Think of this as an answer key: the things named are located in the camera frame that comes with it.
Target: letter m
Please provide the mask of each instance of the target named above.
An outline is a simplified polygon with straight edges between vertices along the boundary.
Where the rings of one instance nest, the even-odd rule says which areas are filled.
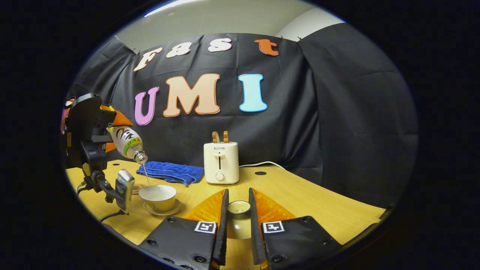
[[[220,111],[216,104],[215,85],[220,78],[218,74],[203,74],[190,88],[183,76],[172,77],[166,81],[169,85],[167,109],[163,111],[166,117],[177,116],[180,109],[177,108],[177,100],[180,102],[186,114],[189,114],[195,101],[198,99],[198,106],[195,112],[198,114],[213,114]]]

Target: small cup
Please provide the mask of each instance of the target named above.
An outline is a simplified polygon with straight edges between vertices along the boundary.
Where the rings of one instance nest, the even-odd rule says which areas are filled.
[[[236,220],[250,217],[250,204],[246,201],[234,201],[227,206],[228,214]]]
[[[155,211],[172,210],[175,206],[175,195],[177,190],[168,185],[150,185],[142,188],[138,192],[138,196]]]

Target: phone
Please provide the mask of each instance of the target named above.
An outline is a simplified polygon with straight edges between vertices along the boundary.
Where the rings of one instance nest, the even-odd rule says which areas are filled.
[[[117,174],[117,180],[115,181],[115,191],[120,195],[122,200],[117,199],[116,201],[117,205],[125,214],[128,214],[130,211],[133,184],[135,184],[135,178],[127,170],[120,170]]]

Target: white toaster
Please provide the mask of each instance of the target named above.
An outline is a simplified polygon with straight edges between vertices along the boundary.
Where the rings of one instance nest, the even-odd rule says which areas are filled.
[[[235,142],[204,144],[205,180],[211,184],[239,181],[239,146]]]

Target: blue letter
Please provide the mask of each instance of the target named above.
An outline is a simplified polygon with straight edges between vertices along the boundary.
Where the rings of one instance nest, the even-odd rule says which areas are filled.
[[[243,103],[240,105],[241,111],[255,112],[268,108],[267,104],[262,101],[262,93],[260,90],[260,81],[263,80],[263,78],[261,74],[243,74],[239,76],[239,80],[243,82]]]

